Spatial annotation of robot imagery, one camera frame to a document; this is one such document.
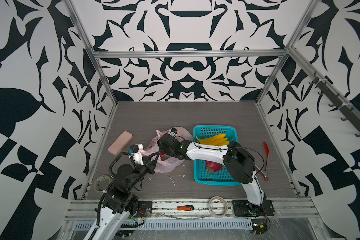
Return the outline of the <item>orange handled screwdriver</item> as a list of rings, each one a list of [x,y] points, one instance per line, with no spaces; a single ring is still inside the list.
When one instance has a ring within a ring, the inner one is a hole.
[[[177,206],[177,211],[193,211],[194,206],[193,205],[184,205],[184,206]]]

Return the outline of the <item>black hook rack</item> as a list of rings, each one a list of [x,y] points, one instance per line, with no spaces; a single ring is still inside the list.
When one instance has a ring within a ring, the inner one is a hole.
[[[350,122],[359,132],[358,134],[355,134],[355,136],[360,138],[360,111],[357,107],[346,99],[346,97],[341,94],[329,80],[320,78],[317,75],[317,72],[314,72],[313,75],[309,75],[309,77],[312,79],[309,83],[310,86],[315,86],[319,89],[319,98],[316,104],[317,111],[319,112],[320,101],[323,96],[325,96],[331,102],[329,108],[340,111],[344,116],[341,120]]]

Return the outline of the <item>pink plastic bag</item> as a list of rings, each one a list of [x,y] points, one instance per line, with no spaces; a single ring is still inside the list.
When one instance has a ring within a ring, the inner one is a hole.
[[[183,127],[176,127],[178,130],[178,134],[176,137],[176,140],[182,142],[183,140],[192,140],[193,136],[190,134],[188,130],[186,130]],[[160,137],[162,137],[165,133],[169,133],[171,130],[160,132],[159,130],[156,130],[156,136],[151,140],[149,146],[145,150],[139,150],[139,153],[141,153],[143,156],[149,156],[153,153],[156,153],[159,151],[159,146],[157,144]],[[172,172],[177,166],[181,165],[184,162],[184,160],[179,160],[175,157],[170,157],[168,155],[160,153],[160,156],[158,158],[156,167],[154,169],[155,173],[170,173]]]

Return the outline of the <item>yellow banana bunch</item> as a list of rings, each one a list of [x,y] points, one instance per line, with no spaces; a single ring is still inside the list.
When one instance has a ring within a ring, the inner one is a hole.
[[[227,146],[230,143],[228,138],[226,138],[226,134],[219,134],[206,139],[196,137],[196,142],[209,146]]]

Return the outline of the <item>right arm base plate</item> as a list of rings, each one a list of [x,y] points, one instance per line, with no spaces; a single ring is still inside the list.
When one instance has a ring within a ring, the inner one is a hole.
[[[233,210],[236,217],[274,216],[275,209],[271,200],[265,199],[261,206],[256,206],[247,200],[233,200]]]

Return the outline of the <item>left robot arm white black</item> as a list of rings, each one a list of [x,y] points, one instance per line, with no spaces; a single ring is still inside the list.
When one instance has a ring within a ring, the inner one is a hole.
[[[138,197],[132,193],[147,174],[154,174],[160,153],[143,156],[143,164],[137,164],[136,155],[121,152],[109,166],[111,183],[95,209],[96,221],[85,236],[86,240],[112,240],[123,223],[136,213]]]

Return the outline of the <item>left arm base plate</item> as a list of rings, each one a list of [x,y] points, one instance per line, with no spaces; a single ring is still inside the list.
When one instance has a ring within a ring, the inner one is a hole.
[[[148,217],[152,213],[152,209],[153,209],[152,201],[138,201],[133,216],[135,218]]]

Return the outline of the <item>red kitchen tongs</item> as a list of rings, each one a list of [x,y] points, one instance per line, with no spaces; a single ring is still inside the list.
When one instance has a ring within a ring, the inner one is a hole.
[[[263,147],[264,147],[264,151],[265,151],[265,154],[266,154],[266,158],[265,158],[265,161],[264,161],[264,166],[262,169],[256,167],[257,171],[259,171],[259,173],[261,174],[261,176],[264,178],[264,181],[265,182],[268,182],[270,179],[267,175],[267,168],[268,168],[268,158],[270,156],[270,150],[269,150],[269,146],[266,142],[263,142]]]

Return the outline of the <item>green circuit board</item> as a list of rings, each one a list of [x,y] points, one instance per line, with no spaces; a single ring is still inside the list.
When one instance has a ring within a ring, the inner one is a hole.
[[[252,230],[251,233],[262,236],[270,229],[270,220],[265,219],[252,219]]]

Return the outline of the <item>teal plastic basket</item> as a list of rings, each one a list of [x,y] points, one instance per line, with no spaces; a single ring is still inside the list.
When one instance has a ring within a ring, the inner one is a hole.
[[[226,134],[228,140],[239,142],[237,131],[229,126],[216,126],[216,125],[197,125],[194,127],[194,139],[206,139],[219,134]],[[207,171],[206,161],[194,160],[194,179],[199,184],[210,186],[240,186],[229,174],[226,167],[216,173]]]

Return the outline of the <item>pink case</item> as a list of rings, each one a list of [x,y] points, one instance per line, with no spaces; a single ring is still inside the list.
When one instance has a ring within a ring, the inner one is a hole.
[[[108,152],[117,156],[122,152],[126,145],[132,140],[133,135],[127,131],[124,131],[108,148]]]

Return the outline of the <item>red dragon fruit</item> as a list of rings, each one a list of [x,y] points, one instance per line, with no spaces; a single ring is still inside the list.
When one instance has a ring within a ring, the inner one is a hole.
[[[222,170],[223,165],[216,163],[216,162],[210,162],[210,161],[206,161],[206,170],[209,173],[216,173],[219,172],[220,170]]]

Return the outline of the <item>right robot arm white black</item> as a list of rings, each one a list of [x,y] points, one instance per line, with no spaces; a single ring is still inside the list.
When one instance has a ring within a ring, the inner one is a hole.
[[[248,214],[266,216],[266,195],[257,180],[254,157],[237,142],[227,146],[202,145],[195,141],[180,142],[170,134],[158,140],[159,151],[179,160],[204,160],[225,166],[231,178],[240,183],[247,195]]]

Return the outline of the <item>tape roll left side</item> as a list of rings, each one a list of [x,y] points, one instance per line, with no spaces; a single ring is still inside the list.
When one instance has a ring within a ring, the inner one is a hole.
[[[112,180],[109,175],[101,175],[94,180],[93,187],[96,192],[102,193],[107,189]]]

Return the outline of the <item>clear tape roll front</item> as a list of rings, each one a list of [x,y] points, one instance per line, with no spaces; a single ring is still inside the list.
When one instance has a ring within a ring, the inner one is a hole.
[[[228,213],[228,204],[220,196],[212,197],[208,202],[208,210],[212,217],[221,219]]]

